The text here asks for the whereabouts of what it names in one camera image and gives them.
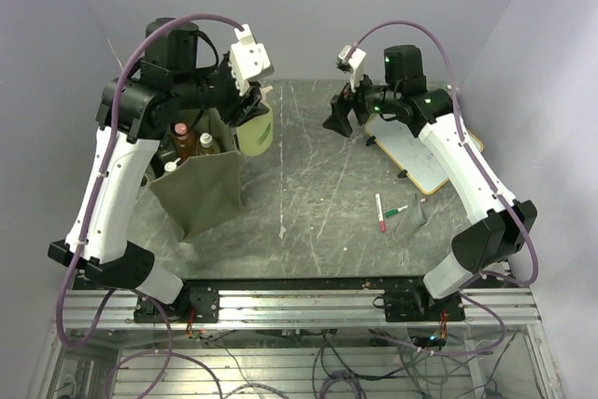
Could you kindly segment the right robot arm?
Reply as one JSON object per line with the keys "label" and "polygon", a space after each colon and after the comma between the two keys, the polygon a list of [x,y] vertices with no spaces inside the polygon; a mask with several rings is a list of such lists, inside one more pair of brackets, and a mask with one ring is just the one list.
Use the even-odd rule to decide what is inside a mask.
{"label": "right robot arm", "polygon": [[466,131],[453,99],[444,89],[431,90],[423,74],[420,49],[400,45],[385,49],[385,83],[364,72],[366,54],[345,46],[337,66],[349,82],[331,100],[323,127],[344,137],[352,134],[349,114],[359,124],[372,115],[404,124],[440,163],[464,206],[468,228],[451,240],[451,250],[422,278],[411,299],[413,312],[432,320],[445,300],[487,268],[532,245],[529,232],[537,218],[530,200],[521,201],[499,180]]}

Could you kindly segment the amber liquid clear bottle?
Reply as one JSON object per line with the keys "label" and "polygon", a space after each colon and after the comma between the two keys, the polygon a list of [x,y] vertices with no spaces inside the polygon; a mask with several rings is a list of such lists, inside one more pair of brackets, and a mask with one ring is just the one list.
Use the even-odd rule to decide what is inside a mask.
{"label": "amber liquid clear bottle", "polygon": [[212,134],[202,133],[198,139],[198,151],[201,155],[215,155],[221,153],[221,147]]}

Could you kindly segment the yellow-green pump bottle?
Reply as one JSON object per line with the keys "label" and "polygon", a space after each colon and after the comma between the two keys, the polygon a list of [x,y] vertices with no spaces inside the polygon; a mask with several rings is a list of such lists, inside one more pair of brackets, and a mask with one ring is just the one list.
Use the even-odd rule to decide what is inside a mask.
{"label": "yellow-green pump bottle", "polygon": [[176,159],[175,161],[172,161],[172,162],[167,162],[164,165],[164,172],[165,173],[172,173],[172,172],[174,172],[175,170],[178,169],[179,162],[180,162],[180,159]]}

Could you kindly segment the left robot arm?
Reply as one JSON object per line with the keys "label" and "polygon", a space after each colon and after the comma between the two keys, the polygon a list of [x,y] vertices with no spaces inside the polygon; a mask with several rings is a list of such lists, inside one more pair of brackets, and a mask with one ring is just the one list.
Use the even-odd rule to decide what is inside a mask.
{"label": "left robot arm", "polygon": [[[236,41],[208,68],[196,65],[198,21],[234,28]],[[265,111],[259,81],[272,71],[247,24],[206,13],[151,22],[103,91],[82,203],[66,238],[50,243],[49,258],[98,286],[151,297],[167,320],[183,320],[191,308],[185,282],[127,239],[139,184],[181,110],[216,109],[236,127]]]}

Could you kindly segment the green bottle peach cap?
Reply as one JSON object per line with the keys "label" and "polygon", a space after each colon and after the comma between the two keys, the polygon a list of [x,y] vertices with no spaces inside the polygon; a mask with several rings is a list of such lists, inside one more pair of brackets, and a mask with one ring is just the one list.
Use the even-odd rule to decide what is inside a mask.
{"label": "green bottle peach cap", "polygon": [[274,131],[274,116],[267,96],[273,90],[272,86],[261,88],[265,113],[257,116],[235,129],[238,151],[243,155],[253,158],[265,153],[272,144]]}

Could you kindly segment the orange bottle pink cap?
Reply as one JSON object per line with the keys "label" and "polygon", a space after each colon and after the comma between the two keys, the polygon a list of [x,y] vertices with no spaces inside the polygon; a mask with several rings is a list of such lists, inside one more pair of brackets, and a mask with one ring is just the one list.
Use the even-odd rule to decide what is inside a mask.
{"label": "orange bottle pink cap", "polygon": [[197,144],[195,135],[193,131],[190,130],[185,123],[176,123],[174,125],[172,134],[173,145],[175,147],[179,159],[182,162],[185,162],[189,158],[197,155]]}

